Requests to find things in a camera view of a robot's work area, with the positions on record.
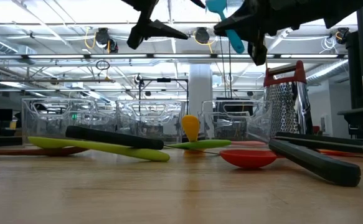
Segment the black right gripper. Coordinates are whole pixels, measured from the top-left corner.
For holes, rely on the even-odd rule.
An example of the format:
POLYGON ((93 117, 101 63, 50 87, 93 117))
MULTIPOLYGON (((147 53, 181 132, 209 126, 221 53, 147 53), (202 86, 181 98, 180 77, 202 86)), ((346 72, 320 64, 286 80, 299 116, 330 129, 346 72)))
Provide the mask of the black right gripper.
POLYGON ((318 0, 250 1, 214 26, 216 35, 233 29, 249 42, 249 54, 255 65, 263 65, 268 49, 264 37, 285 28, 298 29, 301 24, 322 17, 318 0))

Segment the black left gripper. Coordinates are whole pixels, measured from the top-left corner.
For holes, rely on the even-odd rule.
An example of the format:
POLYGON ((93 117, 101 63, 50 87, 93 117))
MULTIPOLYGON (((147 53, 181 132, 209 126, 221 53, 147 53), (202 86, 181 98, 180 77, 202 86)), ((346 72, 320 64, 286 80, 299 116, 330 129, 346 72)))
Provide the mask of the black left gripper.
MULTIPOLYGON (((150 37, 170 37, 176 39, 187 40, 188 36, 172 27, 169 27, 159 20, 152 21, 150 19, 153 9, 157 4, 157 0, 122 0, 127 3, 135 11, 139 11, 140 15, 136 25, 131 29, 127 44, 132 49, 137 49, 143 40, 150 37)), ((190 0, 195 5, 205 9, 205 4, 201 0, 190 0)))

